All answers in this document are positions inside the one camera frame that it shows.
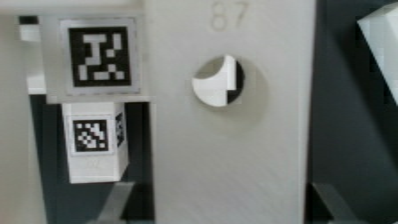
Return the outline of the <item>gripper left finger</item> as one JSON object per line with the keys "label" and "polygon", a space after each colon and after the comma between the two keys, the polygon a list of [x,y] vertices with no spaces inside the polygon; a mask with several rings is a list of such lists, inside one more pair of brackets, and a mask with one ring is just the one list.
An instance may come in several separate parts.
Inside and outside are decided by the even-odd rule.
{"label": "gripper left finger", "polygon": [[130,200],[130,194],[135,187],[133,182],[117,182],[105,200],[103,209],[94,220],[85,224],[128,224],[123,219],[124,207]]}

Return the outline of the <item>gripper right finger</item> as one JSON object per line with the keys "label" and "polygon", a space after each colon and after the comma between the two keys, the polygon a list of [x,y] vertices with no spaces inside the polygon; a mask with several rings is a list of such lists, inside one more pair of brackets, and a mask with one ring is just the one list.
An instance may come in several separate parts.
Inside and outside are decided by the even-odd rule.
{"label": "gripper right finger", "polygon": [[368,224],[345,202],[330,184],[307,185],[307,224]]}

